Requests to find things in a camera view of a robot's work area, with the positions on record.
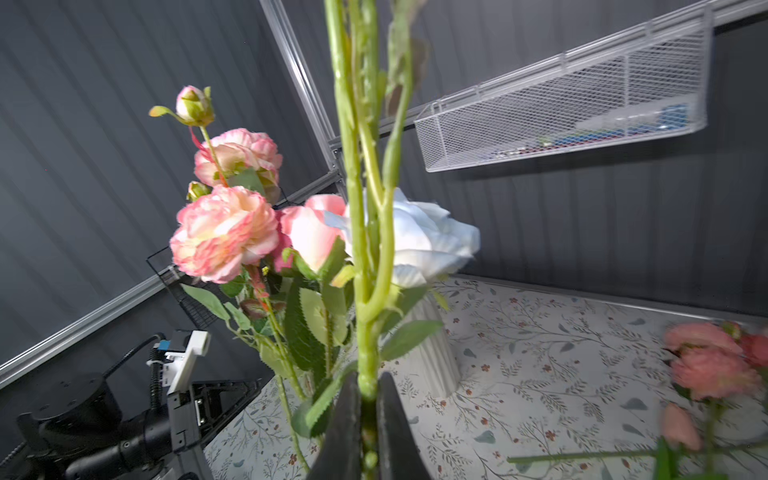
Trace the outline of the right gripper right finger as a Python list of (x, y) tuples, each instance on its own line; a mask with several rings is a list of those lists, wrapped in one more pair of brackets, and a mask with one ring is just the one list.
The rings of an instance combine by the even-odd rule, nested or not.
[(376, 415), (378, 478), (431, 480), (390, 372), (384, 372), (378, 380)]

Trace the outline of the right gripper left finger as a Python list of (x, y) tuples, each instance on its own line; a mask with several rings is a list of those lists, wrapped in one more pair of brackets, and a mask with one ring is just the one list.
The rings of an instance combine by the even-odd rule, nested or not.
[(361, 478), (362, 399), (356, 372), (345, 377), (324, 446), (306, 480), (359, 480)]

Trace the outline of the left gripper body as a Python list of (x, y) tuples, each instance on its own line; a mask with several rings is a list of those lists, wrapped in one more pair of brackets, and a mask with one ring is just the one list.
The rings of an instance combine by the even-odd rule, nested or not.
[(171, 453), (166, 479), (211, 479), (204, 449), (261, 392), (257, 380), (194, 382), (168, 396)]

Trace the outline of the white ribbed vase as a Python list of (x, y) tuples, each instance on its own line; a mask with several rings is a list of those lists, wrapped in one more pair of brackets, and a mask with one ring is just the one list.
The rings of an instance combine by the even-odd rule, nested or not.
[(445, 399), (456, 391), (461, 376), (443, 315), (431, 294), (425, 295), (405, 318), (406, 322), (420, 320), (435, 320), (438, 329), (405, 356), (406, 371), (415, 375), (417, 387), (433, 398)]

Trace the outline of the pink spray rose stem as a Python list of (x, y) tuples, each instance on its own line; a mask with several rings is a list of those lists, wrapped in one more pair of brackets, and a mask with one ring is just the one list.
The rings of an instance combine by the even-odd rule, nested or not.
[(185, 292), (258, 351), (280, 395), (291, 386), (306, 399), (282, 326), (284, 304), (265, 283), (268, 268), (283, 263), (279, 257), (287, 246), (273, 207), (283, 161), (277, 144), (268, 134), (245, 128), (211, 136), (215, 109), (208, 87), (185, 86), (174, 108), (156, 105), (149, 114), (169, 115), (186, 126), (196, 147), (196, 179), (169, 240), (173, 263), (190, 277), (219, 285), (230, 299), (224, 302), (200, 287), (187, 286)]

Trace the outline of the white rose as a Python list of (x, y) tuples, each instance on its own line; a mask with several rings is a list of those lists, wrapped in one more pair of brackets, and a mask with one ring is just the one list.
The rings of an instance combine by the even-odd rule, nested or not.
[(426, 286), (464, 267), (480, 249), (477, 227), (451, 217), (435, 203), (410, 201), (396, 189), (393, 203), (393, 284)]

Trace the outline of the single pink rose stem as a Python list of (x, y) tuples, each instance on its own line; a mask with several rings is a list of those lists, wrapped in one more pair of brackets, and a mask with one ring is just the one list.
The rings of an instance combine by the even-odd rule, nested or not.
[[(422, 6), (420, 1), (392, 2), (387, 64), (382, 66), (376, 2), (325, 4), (351, 247), (351, 264), (336, 278), (354, 285), (357, 362), (352, 372), (358, 374), (362, 399), (360, 479), (379, 479), (376, 400), (385, 351), (381, 335), (387, 322), (403, 319), (417, 299), (392, 281), (393, 203), (418, 64), (411, 25)], [(337, 381), (340, 390), (352, 372)]]

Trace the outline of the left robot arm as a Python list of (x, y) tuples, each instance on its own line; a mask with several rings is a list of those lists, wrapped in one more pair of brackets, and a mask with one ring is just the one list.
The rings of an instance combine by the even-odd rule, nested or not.
[(2, 460), (1, 476), (209, 479), (205, 447), (260, 391), (256, 381), (211, 381), (168, 393), (153, 374), (149, 408), (124, 419), (105, 377), (62, 381), (18, 416), (23, 442)]

